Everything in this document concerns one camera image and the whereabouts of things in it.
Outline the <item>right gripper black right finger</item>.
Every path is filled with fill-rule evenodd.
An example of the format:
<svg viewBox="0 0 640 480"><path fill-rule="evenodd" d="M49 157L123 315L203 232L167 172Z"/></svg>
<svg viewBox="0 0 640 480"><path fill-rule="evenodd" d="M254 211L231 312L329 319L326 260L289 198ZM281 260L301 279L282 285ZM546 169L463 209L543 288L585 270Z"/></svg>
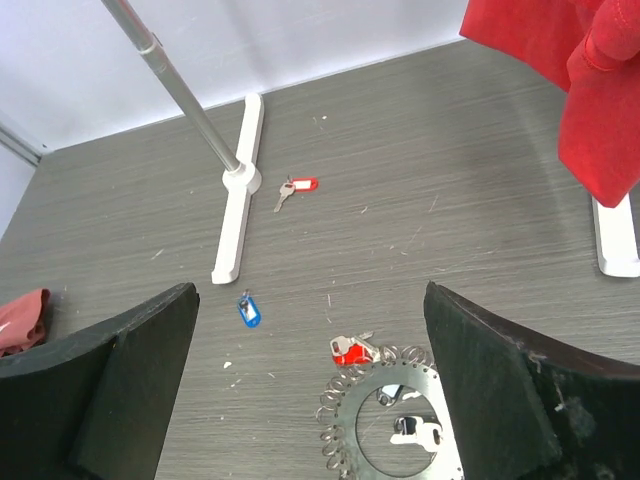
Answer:
<svg viewBox="0 0 640 480"><path fill-rule="evenodd" d="M424 316L466 478L638 478L638 366L434 282Z"/></svg>

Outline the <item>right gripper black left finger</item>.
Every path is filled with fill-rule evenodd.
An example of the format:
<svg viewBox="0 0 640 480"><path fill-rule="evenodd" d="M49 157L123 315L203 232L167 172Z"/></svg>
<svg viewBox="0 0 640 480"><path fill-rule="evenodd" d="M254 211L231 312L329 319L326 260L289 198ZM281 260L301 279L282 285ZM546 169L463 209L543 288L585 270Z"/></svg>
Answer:
<svg viewBox="0 0 640 480"><path fill-rule="evenodd" d="M199 304L177 284L2 358L2 478L154 478Z"/></svg>

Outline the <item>metal disc with keyrings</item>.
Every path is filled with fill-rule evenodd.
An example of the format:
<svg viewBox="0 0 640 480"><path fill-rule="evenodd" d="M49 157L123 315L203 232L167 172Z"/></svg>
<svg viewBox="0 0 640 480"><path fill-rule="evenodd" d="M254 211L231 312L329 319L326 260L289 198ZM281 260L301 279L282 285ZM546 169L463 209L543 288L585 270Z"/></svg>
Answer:
<svg viewBox="0 0 640 480"><path fill-rule="evenodd" d="M439 372L421 346L375 346L374 363L337 367L315 413L326 469L339 479L463 479L453 426ZM388 445L424 453L406 473L387 473L365 449L360 420L365 407L392 419Z"/></svg>

